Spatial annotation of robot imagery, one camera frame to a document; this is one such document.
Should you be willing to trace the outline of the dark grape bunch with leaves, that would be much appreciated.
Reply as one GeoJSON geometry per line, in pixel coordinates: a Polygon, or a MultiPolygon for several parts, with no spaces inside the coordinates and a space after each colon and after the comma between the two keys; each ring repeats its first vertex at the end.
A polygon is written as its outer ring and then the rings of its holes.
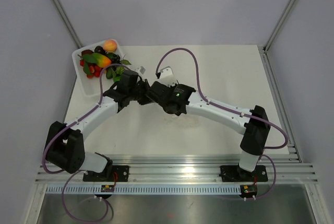
{"type": "Polygon", "coordinates": [[[131,64],[128,60],[121,58],[118,54],[108,53],[106,56],[112,61],[112,64],[116,64],[115,66],[110,66],[106,69],[107,79],[113,79],[115,76],[121,75],[125,71],[123,65],[131,64]]]}

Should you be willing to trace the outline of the clear zip top bag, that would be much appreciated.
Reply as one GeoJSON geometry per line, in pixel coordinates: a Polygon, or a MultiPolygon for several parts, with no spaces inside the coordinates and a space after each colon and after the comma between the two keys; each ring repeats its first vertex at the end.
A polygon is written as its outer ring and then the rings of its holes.
{"type": "Polygon", "coordinates": [[[182,114],[177,115],[167,115],[164,117],[164,122],[169,125],[173,125],[180,128],[194,128],[200,125],[199,118],[193,115],[182,114]]]}

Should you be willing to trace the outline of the white plastic basket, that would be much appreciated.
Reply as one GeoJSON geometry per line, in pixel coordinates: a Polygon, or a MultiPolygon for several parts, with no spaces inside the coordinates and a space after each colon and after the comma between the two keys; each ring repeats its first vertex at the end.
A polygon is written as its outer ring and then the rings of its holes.
{"type": "MultiPolygon", "coordinates": [[[[125,54],[122,51],[122,48],[119,46],[118,42],[115,39],[112,39],[116,43],[116,51],[114,52],[115,54],[119,55],[121,59],[125,57],[125,54]]],[[[84,46],[80,49],[77,49],[73,51],[72,53],[72,59],[73,59],[73,64],[75,68],[75,72],[77,75],[77,83],[79,84],[78,86],[81,89],[81,92],[83,96],[87,98],[97,98],[100,96],[100,83],[99,83],[99,78],[93,77],[93,78],[87,78],[86,73],[83,70],[83,67],[80,65],[80,57],[81,52],[84,50],[94,50],[96,46],[103,46],[104,42],[106,40],[84,46]]],[[[103,88],[110,88],[113,85],[114,81],[113,79],[107,79],[105,77],[105,74],[102,77],[102,86],[103,88]]]]}

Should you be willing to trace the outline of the red cherry bunch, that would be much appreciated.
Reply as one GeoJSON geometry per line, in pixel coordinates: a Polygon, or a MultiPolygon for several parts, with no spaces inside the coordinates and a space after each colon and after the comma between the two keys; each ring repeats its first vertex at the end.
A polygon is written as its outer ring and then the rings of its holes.
{"type": "Polygon", "coordinates": [[[92,79],[93,77],[99,78],[101,76],[102,68],[97,64],[87,63],[84,60],[80,60],[79,64],[88,79],[92,79]]]}

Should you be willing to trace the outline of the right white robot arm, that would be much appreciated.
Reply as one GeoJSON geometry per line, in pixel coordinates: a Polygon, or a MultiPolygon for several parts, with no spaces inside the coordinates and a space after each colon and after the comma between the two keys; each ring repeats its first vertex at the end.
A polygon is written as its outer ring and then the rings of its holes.
{"type": "Polygon", "coordinates": [[[202,98],[199,91],[187,85],[168,87],[158,81],[152,84],[146,96],[162,107],[167,114],[202,116],[241,134],[241,158],[232,172],[234,177],[230,177],[229,180],[250,182],[255,179],[256,165],[264,152],[270,132],[264,108],[255,106],[252,110],[235,111],[232,106],[202,98]]]}

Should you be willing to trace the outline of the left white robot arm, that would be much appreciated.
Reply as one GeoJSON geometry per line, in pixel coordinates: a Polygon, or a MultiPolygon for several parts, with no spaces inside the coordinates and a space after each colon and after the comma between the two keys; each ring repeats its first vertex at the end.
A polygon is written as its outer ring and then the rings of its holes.
{"type": "Polygon", "coordinates": [[[113,161],[107,156],[85,151],[87,137],[107,119],[117,115],[130,102],[147,103],[147,80],[131,70],[125,71],[120,80],[108,90],[101,91],[99,101],[87,112],[67,123],[54,122],[49,129],[42,166],[46,173],[47,162],[58,166],[58,173],[85,172],[86,175],[107,181],[113,175],[113,161]]]}

